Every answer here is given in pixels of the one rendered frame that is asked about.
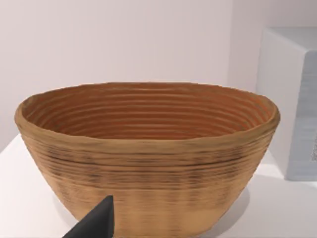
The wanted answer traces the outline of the brown woven basket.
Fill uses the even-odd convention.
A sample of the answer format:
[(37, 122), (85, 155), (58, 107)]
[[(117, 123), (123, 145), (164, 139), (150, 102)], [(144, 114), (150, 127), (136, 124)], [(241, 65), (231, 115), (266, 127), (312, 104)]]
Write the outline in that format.
[(33, 95), (14, 121), (77, 220), (111, 195), (115, 238), (191, 238), (240, 196), (280, 112), (265, 96), (229, 87), (112, 82)]

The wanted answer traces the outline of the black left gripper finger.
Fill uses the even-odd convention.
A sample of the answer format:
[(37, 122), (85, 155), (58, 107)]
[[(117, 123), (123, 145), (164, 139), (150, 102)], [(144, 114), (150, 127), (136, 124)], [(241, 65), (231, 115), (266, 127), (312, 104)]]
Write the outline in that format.
[(113, 196), (106, 196), (62, 238), (113, 238)]

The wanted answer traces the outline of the pale grey cabinet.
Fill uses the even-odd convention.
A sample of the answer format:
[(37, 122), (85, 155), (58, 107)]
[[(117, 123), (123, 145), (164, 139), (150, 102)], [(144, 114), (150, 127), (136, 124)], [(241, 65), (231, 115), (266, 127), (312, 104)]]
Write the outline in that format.
[(317, 27), (263, 31), (256, 92), (281, 114), (269, 150), (284, 178), (317, 181)]

